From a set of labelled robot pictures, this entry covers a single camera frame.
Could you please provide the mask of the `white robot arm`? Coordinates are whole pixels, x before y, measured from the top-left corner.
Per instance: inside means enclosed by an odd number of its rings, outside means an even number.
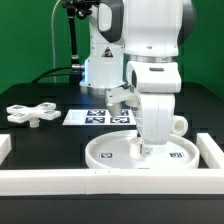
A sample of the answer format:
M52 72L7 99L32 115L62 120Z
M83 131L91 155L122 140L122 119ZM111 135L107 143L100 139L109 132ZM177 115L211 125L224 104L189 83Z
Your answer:
M147 156L174 127L181 77L174 58L192 32L192 0L100 0L90 16L90 56L83 91L104 94L113 116L132 108Z

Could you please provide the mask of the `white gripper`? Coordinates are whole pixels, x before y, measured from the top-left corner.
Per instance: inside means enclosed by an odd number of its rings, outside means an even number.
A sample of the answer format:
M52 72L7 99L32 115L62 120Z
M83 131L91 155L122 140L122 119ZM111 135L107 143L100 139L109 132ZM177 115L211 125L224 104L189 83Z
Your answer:
M142 154L152 153L151 145L163 145L171 133L175 93L181 90L176 62L143 63L129 61L126 79L137 97L136 127L144 140Z

